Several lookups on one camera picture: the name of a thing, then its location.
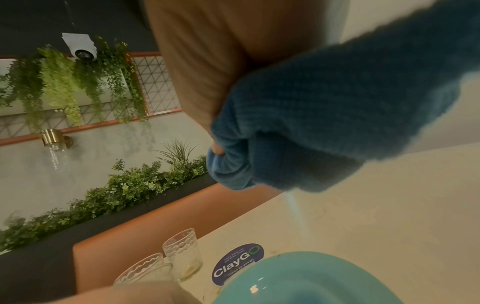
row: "blue towel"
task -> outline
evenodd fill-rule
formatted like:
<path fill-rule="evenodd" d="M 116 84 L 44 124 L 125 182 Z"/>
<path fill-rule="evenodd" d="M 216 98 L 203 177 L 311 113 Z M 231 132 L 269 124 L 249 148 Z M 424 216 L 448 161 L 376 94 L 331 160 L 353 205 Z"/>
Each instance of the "blue towel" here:
<path fill-rule="evenodd" d="M 323 191 L 396 156 L 480 68 L 480 0 L 432 7 L 241 79 L 211 127 L 207 167 L 234 190 Z"/>

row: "white security camera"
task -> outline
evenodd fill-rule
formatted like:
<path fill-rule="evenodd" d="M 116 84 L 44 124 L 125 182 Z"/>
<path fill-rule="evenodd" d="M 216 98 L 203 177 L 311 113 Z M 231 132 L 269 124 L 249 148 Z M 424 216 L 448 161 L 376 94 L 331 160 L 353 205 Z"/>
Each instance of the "white security camera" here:
<path fill-rule="evenodd" d="M 75 58 L 84 61 L 97 59 L 97 48 L 89 35 L 62 33 L 61 37 Z"/>

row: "hand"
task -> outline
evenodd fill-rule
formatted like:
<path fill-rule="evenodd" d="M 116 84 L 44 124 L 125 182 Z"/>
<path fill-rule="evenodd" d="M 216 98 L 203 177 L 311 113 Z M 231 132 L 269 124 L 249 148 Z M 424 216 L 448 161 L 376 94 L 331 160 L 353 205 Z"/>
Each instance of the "hand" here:
<path fill-rule="evenodd" d="M 201 304 L 176 283 L 137 283 L 78 294 L 52 304 Z"/>
<path fill-rule="evenodd" d="M 208 132 L 241 76 L 324 42 L 326 0 L 144 2 L 181 108 Z"/>

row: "wall sconce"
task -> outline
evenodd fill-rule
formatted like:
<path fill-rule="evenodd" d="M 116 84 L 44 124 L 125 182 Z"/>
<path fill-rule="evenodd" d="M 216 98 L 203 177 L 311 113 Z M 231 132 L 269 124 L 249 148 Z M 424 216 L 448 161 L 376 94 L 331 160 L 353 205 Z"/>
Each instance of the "wall sconce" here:
<path fill-rule="evenodd" d="M 40 134 L 43 145 L 54 151 L 61 151 L 65 147 L 70 148 L 74 144 L 73 139 L 64 135 L 60 130 L 46 129 L 41 130 Z"/>

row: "table sticker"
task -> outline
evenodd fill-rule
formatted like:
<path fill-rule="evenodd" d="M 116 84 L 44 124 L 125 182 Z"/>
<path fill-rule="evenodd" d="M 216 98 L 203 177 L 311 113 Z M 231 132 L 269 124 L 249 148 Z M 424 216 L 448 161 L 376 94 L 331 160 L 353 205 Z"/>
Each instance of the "table sticker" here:
<path fill-rule="evenodd" d="M 245 266 L 258 262 L 264 257 L 264 249 L 258 244 L 246 244 L 227 253 L 216 264 L 211 273 L 212 281 L 223 286 L 225 281 Z"/>

